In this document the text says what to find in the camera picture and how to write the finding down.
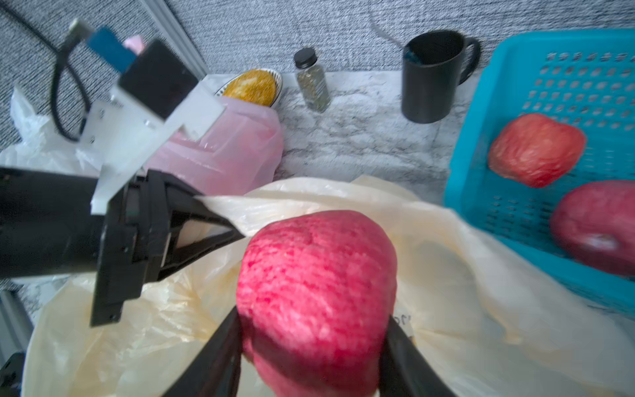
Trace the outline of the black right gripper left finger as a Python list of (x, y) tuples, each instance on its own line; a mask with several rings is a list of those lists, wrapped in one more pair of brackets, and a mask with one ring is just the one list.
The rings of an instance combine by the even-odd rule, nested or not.
[(241, 320), (234, 307), (163, 396), (237, 396), (241, 377), (241, 337)]

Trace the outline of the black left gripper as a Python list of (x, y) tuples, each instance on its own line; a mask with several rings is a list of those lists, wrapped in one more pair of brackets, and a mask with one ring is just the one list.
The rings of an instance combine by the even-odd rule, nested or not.
[(176, 248), (201, 243), (217, 248), (244, 238), (230, 221), (199, 199), (198, 190), (174, 175), (149, 170), (145, 177), (137, 177), (107, 203), (89, 322), (92, 328), (119, 322), (124, 304), (142, 294), (147, 261), (137, 260), (135, 253), (147, 248), (148, 234), (140, 230), (139, 223), (151, 216), (153, 204), (150, 198), (140, 197), (142, 188), (157, 188), (157, 203), (164, 203), (167, 195)]

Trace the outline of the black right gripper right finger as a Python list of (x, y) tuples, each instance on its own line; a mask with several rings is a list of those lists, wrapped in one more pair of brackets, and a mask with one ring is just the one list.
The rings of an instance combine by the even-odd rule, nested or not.
[(455, 397), (405, 331), (390, 317), (380, 356), (381, 397)]

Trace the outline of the pink plastic bag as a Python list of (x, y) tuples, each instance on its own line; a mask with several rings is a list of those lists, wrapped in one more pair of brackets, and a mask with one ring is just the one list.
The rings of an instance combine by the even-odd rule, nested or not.
[(244, 195), (274, 180), (284, 132), (274, 109), (221, 97), (221, 117), (197, 142), (178, 132), (144, 167), (174, 175), (206, 196)]

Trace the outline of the cream banana print plastic bag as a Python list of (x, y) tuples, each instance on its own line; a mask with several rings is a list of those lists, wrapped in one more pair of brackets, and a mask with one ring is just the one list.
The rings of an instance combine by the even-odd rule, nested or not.
[[(370, 176), (293, 178), (204, 204), (250, 239), (269, 223), (328, 210), (373, 219), (398, 256), (396, 312), (459, 396), (631, 396), (634, 339), (455, 212)], [(71, 279), (40, 312), (25, 396), (159, 396), (234, 306), (246, 240), (208, 254), (89, 325), (95, 278)]]

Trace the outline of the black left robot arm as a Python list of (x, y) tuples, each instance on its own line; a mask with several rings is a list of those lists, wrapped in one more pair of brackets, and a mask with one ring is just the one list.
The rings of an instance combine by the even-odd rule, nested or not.
[(1, 171), (1, 276), (96, 275), (92, 327), (119, 322), (145, 284), (163, 281), (241, 233), (175, 176), (151, 170), (93, 214), (97, 180)]

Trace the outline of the white plastic bag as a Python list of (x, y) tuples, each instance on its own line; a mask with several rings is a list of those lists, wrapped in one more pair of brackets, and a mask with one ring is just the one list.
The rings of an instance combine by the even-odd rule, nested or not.
[(98, 177), (101, 158), (85, 145), (66, 140), (51, 117), (40, 115), (21, 87), (13, 89), (10, 115), (21, 141), (1, 151), (1, 166), (62, 175)]

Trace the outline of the yellow food on plate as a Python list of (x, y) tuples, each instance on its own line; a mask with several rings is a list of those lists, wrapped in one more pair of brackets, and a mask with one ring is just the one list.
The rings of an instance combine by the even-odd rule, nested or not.
[(276, 92), (276, 82), (272, 74), (252, 69), (233, 79), (223, 92), (223, 96), (269, 107), (275, 100)]

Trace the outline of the patterned plate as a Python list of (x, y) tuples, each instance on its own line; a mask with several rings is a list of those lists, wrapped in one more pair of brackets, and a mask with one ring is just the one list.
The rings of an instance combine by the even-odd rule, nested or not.
[(283, 87), (283, 78), (279, 72), (272, 69), (250, 69), (228, 81), (215, 95), (273, 108), (279, 102)]

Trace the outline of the glass herb spice jar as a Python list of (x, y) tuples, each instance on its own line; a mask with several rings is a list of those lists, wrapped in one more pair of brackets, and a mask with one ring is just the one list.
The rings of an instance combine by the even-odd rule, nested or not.
[(325, 72), (316, 51), (305, 47), (294, 54), (296, 80), (304, 102), (314, 112), (325, 112), (331, 103)]

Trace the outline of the metal fork in cup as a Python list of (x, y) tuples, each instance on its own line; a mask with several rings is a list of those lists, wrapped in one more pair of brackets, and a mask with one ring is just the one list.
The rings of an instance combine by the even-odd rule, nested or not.
[(367, 6), (367, 14), (370, 23), (370, 29), (373, 31), (373, 33), (375, 33), (380, 39), (390, 43), (392, 46), (397, 48), (399, 52), (403, 53), (405, 48), (403, 41), (392, 34), (380, 23), (380, 20), (377, 16), (375, 16), (370, 3)]

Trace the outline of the black cylindrical cup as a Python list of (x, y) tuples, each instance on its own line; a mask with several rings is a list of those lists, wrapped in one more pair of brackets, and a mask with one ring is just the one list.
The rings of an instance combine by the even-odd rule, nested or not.
[(430, 124), (450, 112), (459, 85), (475, 72), (481, 42), (458, 31), (437, 30), (416, 36), (403, 48), (402, 114)]

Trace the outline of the teal plastic basket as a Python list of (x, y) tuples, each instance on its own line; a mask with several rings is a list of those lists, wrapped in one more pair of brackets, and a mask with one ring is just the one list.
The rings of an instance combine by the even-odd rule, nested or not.
[(633, 30), (502, 42), (459, 135), (444, 203), (572, 292), (633, 316)]

